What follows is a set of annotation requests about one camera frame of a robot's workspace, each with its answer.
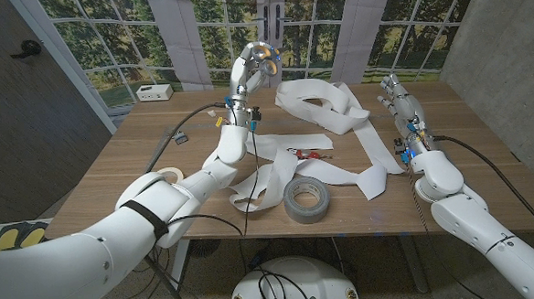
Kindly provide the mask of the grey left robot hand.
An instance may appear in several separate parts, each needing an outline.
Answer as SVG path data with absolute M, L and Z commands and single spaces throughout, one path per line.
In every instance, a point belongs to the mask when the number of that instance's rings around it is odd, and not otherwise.
M 246 103 L 268 77 L 277 74 L 280 50 L 266 42 L 250 42 L 234 61 L 229 86 L 229 120 L 236 126 L 246 126 L 250 118 Z

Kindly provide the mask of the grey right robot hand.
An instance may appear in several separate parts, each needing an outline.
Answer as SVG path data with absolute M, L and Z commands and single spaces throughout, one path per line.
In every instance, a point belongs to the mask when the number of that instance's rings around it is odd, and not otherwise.
M 395 154 L 400 155 L 402 161 L 408 164 L 409 160 L 417 155 L 437 150 L 420 102 L 406 91 L 397 76 L 387 75 L 380 86 L 388 97 L 378 96 L 377 100 L 394 117 L 400 134 L 400 138 L 394 140 Z

